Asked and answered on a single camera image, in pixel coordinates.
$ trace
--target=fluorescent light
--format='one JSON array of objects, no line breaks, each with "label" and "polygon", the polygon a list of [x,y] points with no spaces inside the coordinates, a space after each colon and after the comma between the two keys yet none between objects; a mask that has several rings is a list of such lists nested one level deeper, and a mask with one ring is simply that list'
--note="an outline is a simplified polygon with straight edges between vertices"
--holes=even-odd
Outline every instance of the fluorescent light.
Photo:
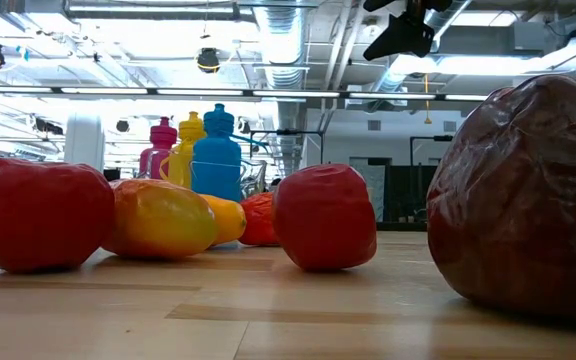
[{"label": "fluorescent light", "polygon": [[376,100],[434,100],[435,94],[407,94],[407,93],[350,93],[354,99]]},{"label": "fluorescent light", "polygon": [[0,137],[0,142],[1,141],[5,141],[5,142],[58,142],[58,143],[62,143],[62,142],[66,142],[65,138],[32,138],[32,137]]},{"label": "fluorescent light", "polygon": [[253,69],[279,69],[279,70],[310,70],[310,66],[297,66],[297,65],[272,65],[272,64],[253,64]]},{"label": "fluorescent light", "polygon": [[571,40],[570,44],[565,48],[553,51],[542,58],[534,59],[532,71],[556,70],[557,67],[565,64],[566,62],[574,58],[576,58],[575,39]]},{"label": "fluorescent light", "polygon": [[431,74],[437,72],[435,60],[429,57],[418,58],[416,56],[401,54],[397,56],[390,69],[391,75],[410,75],[412,73]]},{"label": "fluorescent light", "polygon": [[66,94],[148,94],[143,88],[61,88]]},{"label": "fluorescent light", "polygon": [[0,86],[0,93],[51,93],[52,89],[34,86]]},{"label": "fluorescent light", "polygon": [[160,95],[189,95],[189,96],[242,96],[241,90],[211,90],[211,89],[158,89]]},{"label": "fluorescent light", "polygon": [[523,11],[514,13],[502,11],[466,11],[457,16],[452,26],[493,26],[508,27],[523,15]]},{"label": "fluorescent light", "polygon": [[339,97],[336,91],[281,91],[281,90],[255,90],[254,96],[262,97],[296,97],[296,98],[335,98]]},{"label": "fluorescent light", "polygon": [[[232,13],[230,8],[210,8],[202,9],[202,12],[209,13]],[[70,12],[99,12],[99,11],[112,11],[112,12],[156,12],[156,13],[179,13],[179,12],[193,12],[197,9],[189,6],[71,6],[68,8]]]},{"label": "fluorescent light", "polygon": [[439,61],[437,72],[451,75],[508,76],[532,71],[532,59],[510,56],[448,56]]},{"label": "fluorescent light", "polygon": [[448,101],[486,101],[486,95],[446,95]]}]

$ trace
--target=large red fruit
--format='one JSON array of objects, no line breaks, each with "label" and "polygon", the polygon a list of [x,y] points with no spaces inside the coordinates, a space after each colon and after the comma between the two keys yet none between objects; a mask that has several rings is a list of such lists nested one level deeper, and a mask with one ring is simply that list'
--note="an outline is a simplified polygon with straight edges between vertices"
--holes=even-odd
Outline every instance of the large red fruit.
[{"label": "large red fruit", "polygon": [[461,295],[576,320],[576,81],[491,95],[441,161],[428,219],[432,256]]},{"label": "large red fruit", "polygon": [[0,159],[0,268],[81,265],[112,234],[114,196],[87,165]]},{"label": "large red fruit", "polygon": [[330,271],[368,262],[377,224],[366,183],[348,165],[318,165],[282,180],[273,200],[279,243],[299,267]]}]

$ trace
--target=plastic bottle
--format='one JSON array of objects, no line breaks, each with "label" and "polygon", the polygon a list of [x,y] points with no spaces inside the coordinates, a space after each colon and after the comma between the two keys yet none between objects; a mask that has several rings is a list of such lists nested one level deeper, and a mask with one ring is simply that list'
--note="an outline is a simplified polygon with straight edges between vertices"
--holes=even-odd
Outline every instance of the plastic bottle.
[{"label": "plastic bottle", "polygon": [[168,163],[168,180],[175,185],[181,185],[188,189],[192,184],[192,172],[190,163],[192,162],[193,147],[198,140],[206,137],[204,123],[194,111],[190,112],[187,121],[179,123],[179,139],[181,143],[173,148]]},{"label": "plastic bottle", "polygon": [[192,162],[192,190],[222,199],[241,200],[241,147],[230,140],[235,118],[216,104],[204,115],[207,136],[197,141]]},{"label": "plastic bottle", "polygon": [[[153,146],[141,152],[139,174],[148,173],[151,179],[161,179],[159,166],[170,155],[172,146],[177,142],[177,129],[170,127],[169,121],[169,118],[162,116],[159,125],[150,128],[150,142]],[[168,173],[167,164],[162,167],[162,172],[164,175]]]}]

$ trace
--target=yellow mango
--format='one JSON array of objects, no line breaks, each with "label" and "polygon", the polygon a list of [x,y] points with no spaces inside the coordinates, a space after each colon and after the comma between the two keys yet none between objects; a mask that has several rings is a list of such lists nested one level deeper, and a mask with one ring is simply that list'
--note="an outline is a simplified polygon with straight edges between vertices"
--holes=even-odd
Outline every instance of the yellow mango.
[{"label": "yellow mango", "polygon": [[132,179],[114,184],[115,232],[102,244],[122,257],[179,260],[217,239],[208,202],[163,180]]}]

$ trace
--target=blue plastic bottle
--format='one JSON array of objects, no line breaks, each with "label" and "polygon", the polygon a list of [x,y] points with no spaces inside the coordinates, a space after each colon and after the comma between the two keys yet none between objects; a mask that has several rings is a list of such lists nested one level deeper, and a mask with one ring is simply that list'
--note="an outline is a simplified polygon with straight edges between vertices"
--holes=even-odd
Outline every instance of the blue plastic bottle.
[{"label": "blue plastic bottle", "polygon": [[195,143],[192,162],[192,190],[226,200],[241,200],[241,147],[230,140],[235,117],[216,104],[204,115],[207,136]]}]

